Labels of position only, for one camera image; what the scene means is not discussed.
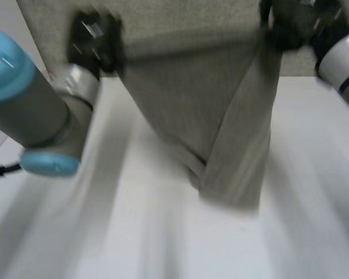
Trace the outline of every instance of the cloth fold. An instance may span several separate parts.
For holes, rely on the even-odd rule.
[[[263,31],[194,30],[124,50],[120,79],[200,194],[257,208],[281,60]]]

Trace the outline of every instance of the folded cloth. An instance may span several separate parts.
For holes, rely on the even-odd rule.
[[[255,209],[281,55],[260,28],[160,35],[124,46],[119,77],[200,194]]]

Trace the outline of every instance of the gray fabric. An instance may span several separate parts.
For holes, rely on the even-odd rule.
[[[125,49],[120,78],[200,193],[256,207],[281,58],[261,31],[188,31]]]
[[[190,28],[253,24],[259,20],[259,0],[17,0],[48,69],[65,59],[70,11],[106,7],[121,15],[127,40]],[[349,13],[349,0],[343,0]],[[314,76],[315,60],[304,48],[286,53],[282,76]]]

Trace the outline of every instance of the gray wall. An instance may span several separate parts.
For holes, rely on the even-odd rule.
[[[258,22],[259,0],[17,0],[46,66],[64,60],[70,11],[93,4],[121,15],[127,40],[173,30]],[[349,13],[349,0],[345,0]],[[285,55],[282,76],[313,76],[314,60],[303,49]]]

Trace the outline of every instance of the gray cloth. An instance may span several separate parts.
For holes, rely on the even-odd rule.
[[[258,28],[188,31],[125,46],[119,76],[201,195],[256,208],[281,56]]]

